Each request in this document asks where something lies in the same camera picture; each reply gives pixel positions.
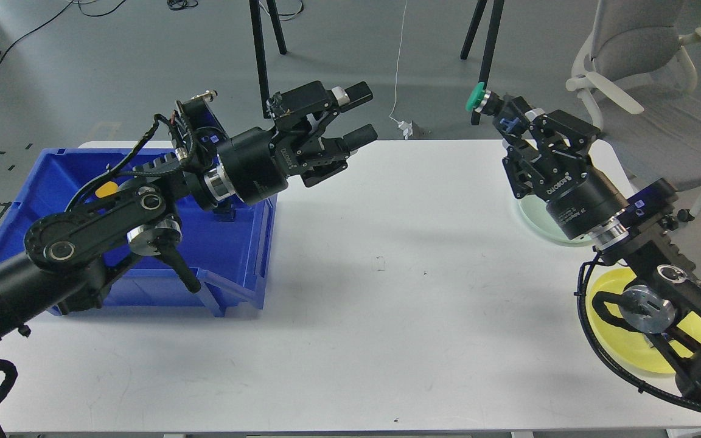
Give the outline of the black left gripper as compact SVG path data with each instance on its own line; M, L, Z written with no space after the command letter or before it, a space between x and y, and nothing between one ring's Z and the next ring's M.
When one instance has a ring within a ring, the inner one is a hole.
M236 196L253 205L284 191L289 177L298 175L311 187L337 175L347 169L347 159L356 150L377 141L378 133L371 124L343 137L317 133L325 132L340 113L372 98L366 82L326 89L313 81L267 99L267 113L276 128L255 127L234 137L222 127L204 128L203 145L211 151L204 189L216 201ZM276 138L278 133L287 136Z

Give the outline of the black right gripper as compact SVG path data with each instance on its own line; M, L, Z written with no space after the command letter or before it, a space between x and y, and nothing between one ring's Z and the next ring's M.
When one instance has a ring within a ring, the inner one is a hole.
M499 128L514 197L543 200L568 238L595 234L626 208L626 198L588 155L600 128L562 110L545 113L522 97L503 98Z

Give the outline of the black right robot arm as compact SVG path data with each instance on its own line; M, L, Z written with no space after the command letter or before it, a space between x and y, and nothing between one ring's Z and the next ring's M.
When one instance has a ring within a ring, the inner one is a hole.
M598 128L522 97L487 91L476 111L493 118L506 141L503 166L517 199L534 195L568 238L589 236L595 257L582 264L579 321L602 363L641 393L701 412L701 278L662 225L676 200L660 178L626 198L598 170L589 149ZM598 343L588 308L608 324L640 333L671 366L679 395L626 371Z

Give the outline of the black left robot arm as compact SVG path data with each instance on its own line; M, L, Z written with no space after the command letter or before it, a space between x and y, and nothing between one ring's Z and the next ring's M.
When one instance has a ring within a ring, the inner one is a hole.
M319 81L265 100L272 128L228 136L209 108L216 92L177 102L119 163L78 189L64 211L28 228L23 252L0 263L0 340L53 305L61 311L99 308L115 281L145 256L161 261L192 293L200 281L178 252L176 203L193 197L203 210L230 196L253 205L287 188L307 187L342 172L356 150L377 139L372 125L326 138L342 112L370 102L368 84L326 89ZM18 376L0 360L0 404ZM0 437L5 433L0 424Z

